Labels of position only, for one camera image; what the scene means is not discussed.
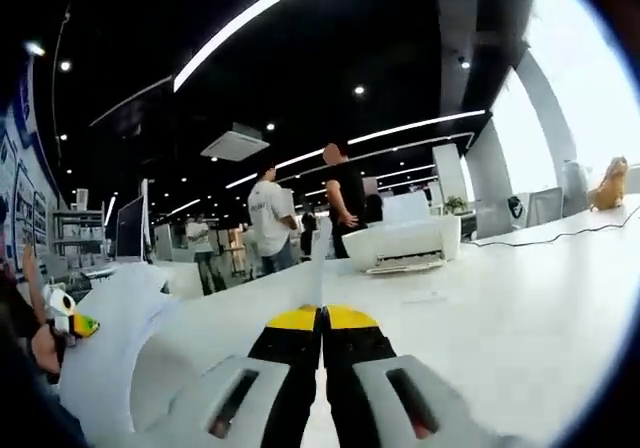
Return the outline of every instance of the small figurine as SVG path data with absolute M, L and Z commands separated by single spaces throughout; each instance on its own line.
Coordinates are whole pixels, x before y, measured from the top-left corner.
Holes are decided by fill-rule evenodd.
M 624 156 L 611 160 L 600 186 L 595 190 L 590 210 L 611 210 L 622 204 L 627 185 L 627 171 L 629 165 Z

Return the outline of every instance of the black cable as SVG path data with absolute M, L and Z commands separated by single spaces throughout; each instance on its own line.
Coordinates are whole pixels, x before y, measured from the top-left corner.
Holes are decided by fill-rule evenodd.
M 580 235 L 582 233 L 596 233 L 598 231 L 604 230 L 606 228 L 624 228 L 625 225 L 627 224 L 627 222 L 631 219 L 631 217 L 638 211 L 640 210 L 640 206 L 637 206 L 635 210 L 633 210 L 629 216 L 627 216 L 627 218 L 624 220 L 624 222 L 621 225 L 603 225 L 603 226 L 599 226 L 598 228 L 585 228 L 583 230 L 580 231 L 576 231 L 575 233 L 560 233 L 558 235 L 556 235 L 554 238 L 550 239 L 550 240 L 544 240 L 544 241 L 531 241 L 528 243 L 507 243 L 505 241 L 490 241 L 489 243 L 476 243 L 475 241 L 469 241 L 465 244 L 467 245 L 474 245 L 477 246 L 478 248 L 484 248 L 485 246 L 491 246 L 491 245 L 503 245 L 503 246 L 510 246 L 512 248 L 520 248 L 522 246 L 532 246 L 532 245 L 546 245 L 548 243 L 553 243 L 554 241 L 562 238 L 563 236 L 577 236 Z

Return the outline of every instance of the black ceiling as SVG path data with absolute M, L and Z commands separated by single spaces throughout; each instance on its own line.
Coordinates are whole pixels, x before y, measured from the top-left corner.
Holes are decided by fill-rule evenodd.
M 281 162 L 321 148 L 332 136 L 354 138 L 449 114 L 440 112 L 443 51 L 452 50 L 441 42 L 444 30 L 451 29 L 440 26 L 446 0 L 284 0 L 231 37 L 177 93 L 165 83 L 89 126 L 132 94 L 175 76 L 213 34 L 257 0 L 48 1 L 52 9 L 35 34 L 47 50 L 36 64 L 36 109 L 67 200 L 72 189 L 87 187 L 94 206 L 114 191 L 124 204 L 136 195 L 140 179 L 149 177 L 155 216 L 202 198 L 198 211 L 229 214 L 229 222 L 235 222 L 244 214 L 241 203 L 251 183 L 231 190 L 225 186 L 252 174 L 261 157 Z M 468 83 L 457 111 L 491 106 L 508 66 L 517 60 L 530 3 L 477 0 L 477 28 L 467 36 L 473 63 L 466 74 L 460 68 Z M 51 69 L 67 4 L 71 16 L 59 59 L 71 60 L 73 69 L 56 74 L 55 106 L 58 133 L 69 138 L 60 143 L 58 158 Z M 366 88 L 365 96 L 354 96 L 357 85 Z M 378 138 L 355 145 L 353 155 L 478 132 L 486 119 Z M 261 130 L 270 148 L 240 163 L 201 157 L 232 122 Z M 273 132 L 266 130 L 270 122 L 276 124 Z M 459 139 L 461 151 L 468 139 Z M 401 162 L 404 168 L 427 165 L 432 146 L 358 164 L 371 175 L 398 171 Z M 316 157 L 279 174 L 291 176 L 321 162 Z M 73 173 L 67 175 L 67 169 Z M 417 172 L 415 178 L 428 174 Z M 320 189 L 321 181 L 322 172 L 317 172 L 284 184 L 302 194 Z

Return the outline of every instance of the white table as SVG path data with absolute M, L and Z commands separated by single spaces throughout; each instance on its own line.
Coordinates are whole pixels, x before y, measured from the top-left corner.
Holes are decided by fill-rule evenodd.
M 613 212 L 482 241 L 541 241 L 621 223 L 639 204 L 640 196 L 628 196 Z M 624 229 L 548 245 L 465 245 L 457 260 L 423 274 L 373 278 L 354 273 L 348 260 L 328 261 L 323 303 L 372 315 L 399 355 L 438 372 L 481 423 L 549 444 L 590 403 L 623 348 L 639 292 L 638 217 Z M 310 268 L 186 301 L 168 316 L 133 373 L 136 429 L 166 413 L 179 387 L 231 354 L 246 355 L 270 318 L 304 302 Z M 312 410 L 310 425 L 326 426 L 330 420 L 314 417 L 329 416 Z

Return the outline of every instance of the white t-shirt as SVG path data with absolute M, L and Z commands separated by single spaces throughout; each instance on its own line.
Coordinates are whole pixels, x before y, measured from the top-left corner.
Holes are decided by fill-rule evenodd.
M 249 199 L 249 216 L 255 231 L 258 254 L 272 256 L 282 250 L 289 238 L 290 229 L 279 220 L 292 215 L 287 211 L 287 203 L 282 188 L 271 181 L 255 184 Z
M 202 233 L 202 236 L 197 238 L 194 241 L 191 241 L 189 238 L 198 236 Z M 196 253 L 205 253 L 208 251 L 213 251 L 211 248 L 211 243 L 209 243 L 209 226 L 206 223 L 187 223 L 187 240 L 189 242 L 189 246 L 195 248 Z

